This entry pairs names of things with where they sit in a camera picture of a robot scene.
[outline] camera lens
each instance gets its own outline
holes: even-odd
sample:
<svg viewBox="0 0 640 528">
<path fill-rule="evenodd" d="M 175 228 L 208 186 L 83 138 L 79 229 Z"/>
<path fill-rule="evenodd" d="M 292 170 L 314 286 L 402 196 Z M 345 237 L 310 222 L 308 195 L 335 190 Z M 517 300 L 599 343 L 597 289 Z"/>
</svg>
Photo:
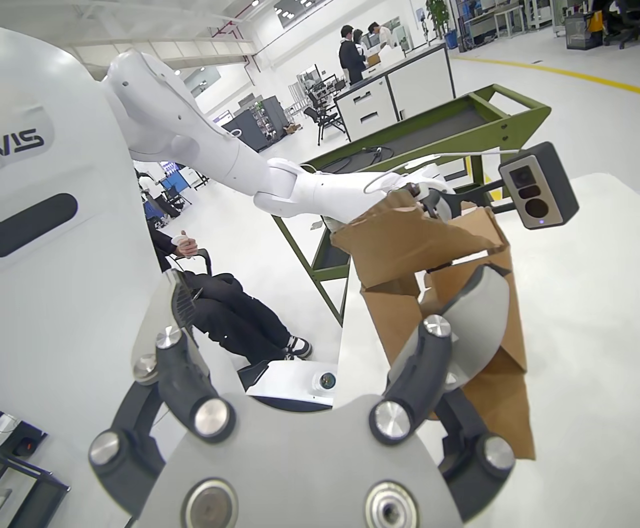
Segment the camera lens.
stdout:
<svg viewBox="0 0 640 528">
<path fill-rule="evenodd" d="M 512 170 L 509 174 L 513 180 L 513 184 L 518 189 L 535 185 L 536 183 L 536 178 L 534 177 L 533 172 L 531 172 L 529 165 Z"/>
<path fill-rule="evenodd" d="M 323 389 L 329 390 L 334 386 L 335 376 L 332 373 L 326 372 L 320 377 L 320 387 L 322 387 Z"/>
</svg>

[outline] person's hand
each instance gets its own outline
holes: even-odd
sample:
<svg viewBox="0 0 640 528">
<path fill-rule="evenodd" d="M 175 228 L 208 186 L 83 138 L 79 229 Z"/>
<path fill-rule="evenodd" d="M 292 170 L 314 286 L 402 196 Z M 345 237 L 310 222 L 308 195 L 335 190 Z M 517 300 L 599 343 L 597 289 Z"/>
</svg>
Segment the person's hand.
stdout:
<svg viewBox="0 0 640 528">
<path fill-rule="evenodd" d="M 176 253 L 183 257 L 193 257 L 198 254 L 198 243 L 193 238 L 185 238 L 178 244 Z"/>
</svg>

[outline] drawer handle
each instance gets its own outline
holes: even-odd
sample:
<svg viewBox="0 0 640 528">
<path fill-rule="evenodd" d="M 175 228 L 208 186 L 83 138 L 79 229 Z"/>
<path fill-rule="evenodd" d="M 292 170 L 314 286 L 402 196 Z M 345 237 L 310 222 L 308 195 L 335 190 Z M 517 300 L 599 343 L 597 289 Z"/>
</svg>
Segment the drawer handle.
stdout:
<svg viewBox="0 0 640 528">
<path fill-rule="evenodd" d="M 374 113 L 371 113 L 369 115 L 365 115 L 364 117 L 360 118 L 360 123 L 364 123 L 365 121 L 369 121 L 370 119 L 374 119 L 376 117 L 378 117 L 378 112 L 374 112 Z"/>
<path fill-rule="evenodd" d="M 353 98 L 353 102 L 355 104 L 358 104 L 359 102 L 364 101 L 365 99 L 368 99 L 369 97 L 371 97 L 371 92 L 367 92 L 364 95 L 359 95 L 358 97 L 354 97 Z"/>
</svg>

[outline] ceiling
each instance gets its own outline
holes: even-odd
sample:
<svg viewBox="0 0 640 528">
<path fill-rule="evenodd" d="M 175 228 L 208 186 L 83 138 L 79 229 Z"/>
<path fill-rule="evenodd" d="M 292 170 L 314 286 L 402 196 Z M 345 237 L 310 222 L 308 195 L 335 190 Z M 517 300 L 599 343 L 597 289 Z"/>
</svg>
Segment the ceiling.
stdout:
<svg viewBox="0 0 640 528">
<path fill-rule="evenodd" d="M 260 0 L 0 0 L 0 26 L 56 45 L 211 37 Z"/>
<path fill-rule="evenodd" d="M 278 0 L 273 8 L 278 13 L 278 18 L 283 28 L 294 24 L 304 15 L 326 0 Z"/>
</svg>

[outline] metal screw cap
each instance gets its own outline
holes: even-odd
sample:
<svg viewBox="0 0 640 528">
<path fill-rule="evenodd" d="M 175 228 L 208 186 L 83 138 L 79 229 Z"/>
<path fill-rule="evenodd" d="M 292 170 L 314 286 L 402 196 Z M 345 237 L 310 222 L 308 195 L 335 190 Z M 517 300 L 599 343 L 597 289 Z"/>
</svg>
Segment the metal screw cap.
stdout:
<svg viewBox="0 0 640 528">
<path fill-rule="evenodd" d="M 484 456 L 496 469 L 509 470 L 516 463 L 511 446 L 499 436 L 492 436 L 484 442 Z"/>
<path fill-rule="evenodd" d="M 223 431 L 229 422 L 229 407 L 220 398 L 212 398 L 203 403 L 194 420 L 196 431 L 200 436 L 210 438 Z"/>
<path fill-rule="evenodd" d="M 175 345 L 182 337 L 182 330 L 176 326 L 167 326 L 156 336 L 156 346 L 166 350 Z"/>
<path fill-rule="evenodd" d="M 436 337 L 449 337 L 451 335 L 451 325 L 442 316 L 429 316 L 424 320 L 423 324 L 427 332 Z"/>
<path fill-rule="evenodd" d="M 229 484 L 211 479 L 199 484 L 186 499 L 187 528 L 232 528 L 238 516 L 238 501 Z"/>
<path fill-rule="evenodd" d="M 133 376 L 137 380 L 145 380 L 154 373 L 157 367 L 155 354 L 145 354 L 140 356 L 133 365 Z"/>
<path fill-rule="evenodd" d="M 378 431 L 390 440 L 401 440 L 411 431 L 411 420 L 404 408 L 395 401 L 381 401 L 374 419 Z"/>
<path fill-rule="evenodd" d="M 104 466 L 113 460 L 120 450 L 120 439 L 113 431 L 99 434 L 91 443 L 89 458 L 96 466 Z"/>
<path fill-rule="evenodd" d="M 413 497 L 400 484 L 382 482 L 365 502 L 368 528 L 416 528 L 418 511 Z"/>
</svg>

